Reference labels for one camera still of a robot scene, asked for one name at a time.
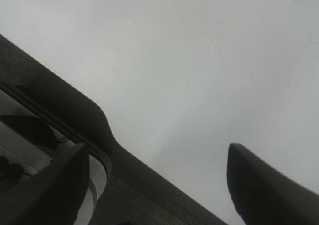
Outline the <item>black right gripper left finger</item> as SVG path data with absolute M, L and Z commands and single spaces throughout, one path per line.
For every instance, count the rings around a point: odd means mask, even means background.
M 72 225 L 89 183 L 89 152 L 65 147 L 45 169 L 0 196 L 2 225 Z

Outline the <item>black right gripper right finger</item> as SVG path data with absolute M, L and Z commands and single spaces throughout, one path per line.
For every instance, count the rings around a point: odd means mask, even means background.
M 289 179 L 241 144 L 228 148 L 227 186 L 247 225 L 317 225 L 318 194 Z

